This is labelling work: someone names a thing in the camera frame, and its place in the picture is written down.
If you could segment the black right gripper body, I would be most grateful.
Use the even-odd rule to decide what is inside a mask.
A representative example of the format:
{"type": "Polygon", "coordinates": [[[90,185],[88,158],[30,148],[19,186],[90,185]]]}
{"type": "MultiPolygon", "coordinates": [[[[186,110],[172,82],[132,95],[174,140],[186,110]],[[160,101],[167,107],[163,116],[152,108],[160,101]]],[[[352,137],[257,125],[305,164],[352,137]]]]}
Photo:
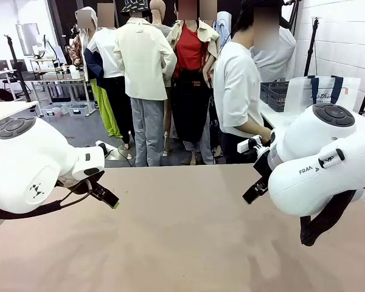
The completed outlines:
{"type": "Polygon", "coordinates": [[[269,177],[272,173],[272,169],[268,162],[269,153],[270,151],[262,153],[253,165],[253,168],[261,175],[261,181],[264,184],[268,183],[269,177]]]}

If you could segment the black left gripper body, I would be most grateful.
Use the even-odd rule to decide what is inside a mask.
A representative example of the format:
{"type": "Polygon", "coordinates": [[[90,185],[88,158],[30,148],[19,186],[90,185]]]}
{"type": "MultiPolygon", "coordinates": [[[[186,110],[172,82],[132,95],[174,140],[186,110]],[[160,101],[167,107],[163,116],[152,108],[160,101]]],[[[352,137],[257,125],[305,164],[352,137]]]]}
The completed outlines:
{"type": "Polygon", "coordinates": [[[91,184],[92,190],[95,190],[96,183],[104,175],[104,173],[105,171],[102,170],[81,180],[65,178],[64,176],[61,176],[57,179],[57,186],[67,188],[77,195],[83,195],[89,190],[89,187],[85,181],[88,180],[91,184]]]}

